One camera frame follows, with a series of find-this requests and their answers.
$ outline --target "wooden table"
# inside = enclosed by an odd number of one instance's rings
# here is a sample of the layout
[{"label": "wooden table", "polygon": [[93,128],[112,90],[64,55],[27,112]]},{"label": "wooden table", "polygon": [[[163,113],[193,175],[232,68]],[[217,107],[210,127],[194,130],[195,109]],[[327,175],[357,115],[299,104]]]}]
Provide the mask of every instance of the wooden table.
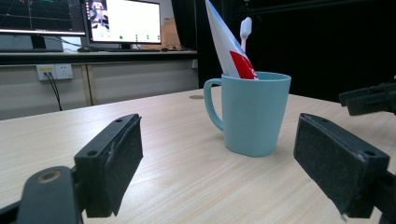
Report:
[{"label": "wooden table", "polygon": [[[230,152],[205,111],[202,90],[0,121],[0,207],[21,198],[27,178],[74,166],[74,155],[109,122],[138,113],[144,158],[119,215],[85,223],[345,223],[335,205],[293,158],[300,113],[333,121],[391,157],[396,118],[350,117],[339,104],[290,95],[276,150],[262,158]],[[220,87],[213,88],[220,112]],[[378,223],[348,218],[347,223]]]}]

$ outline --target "computer monitor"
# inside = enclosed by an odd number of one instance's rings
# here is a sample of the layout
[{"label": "computer monitor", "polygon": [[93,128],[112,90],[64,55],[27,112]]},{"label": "computer monitor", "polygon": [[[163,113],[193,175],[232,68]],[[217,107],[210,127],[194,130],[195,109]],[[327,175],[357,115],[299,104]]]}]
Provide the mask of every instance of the computer monitor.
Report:
[{"label": "computer monitor", "polygon": [[43,36],[84,36],[80,0],[0,0],[0,35],[30,35],[34,49]]},{"label": "computer monitor", "polygon": [[84,0],[91,43],[161,44],[160,3],[135,0]]}]

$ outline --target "toothbrush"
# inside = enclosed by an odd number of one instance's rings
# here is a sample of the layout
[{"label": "toothbrush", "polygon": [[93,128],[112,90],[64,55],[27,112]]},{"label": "toothbrush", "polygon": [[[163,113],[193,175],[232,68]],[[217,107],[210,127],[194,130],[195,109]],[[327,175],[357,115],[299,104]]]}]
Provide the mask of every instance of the toothbrush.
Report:
[{"label": "toothbrush", "polygon": [[240,31],[241,48],[244,50],[244,52],[246,52],[247,39],[250,33],[251,33],[251,18],[246,17],[241,22],[241,31]]}]

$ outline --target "toothpaste tube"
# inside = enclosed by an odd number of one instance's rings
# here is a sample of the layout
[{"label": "toothpaste tube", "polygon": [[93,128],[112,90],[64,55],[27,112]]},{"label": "toothpaste tube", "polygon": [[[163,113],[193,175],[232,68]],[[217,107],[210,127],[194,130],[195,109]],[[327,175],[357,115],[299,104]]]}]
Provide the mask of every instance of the toothpaste tube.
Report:
[{"label": "toothpaste tube", "polygon": [[209,0],[205,0],[205,2],[210,30],[223,74],[230,77],[258,79],[248,56],[242,50],[233,33]]}]

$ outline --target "light blue mug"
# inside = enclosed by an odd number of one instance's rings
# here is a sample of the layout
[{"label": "light blue mug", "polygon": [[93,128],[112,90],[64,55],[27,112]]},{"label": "light blue mug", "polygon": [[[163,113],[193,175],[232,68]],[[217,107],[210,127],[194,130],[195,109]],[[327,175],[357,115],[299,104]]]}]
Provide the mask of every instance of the light blue mug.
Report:
[{"label": "light blue mug", "polygon": [[[204,85],[207,113],[224,132],[225,146],[249,157],[271,154],[285,114],[291,77],[256,72],[259,80],[222,75]],[[215,111],[211,88],[221,85],[222,120]]]}]

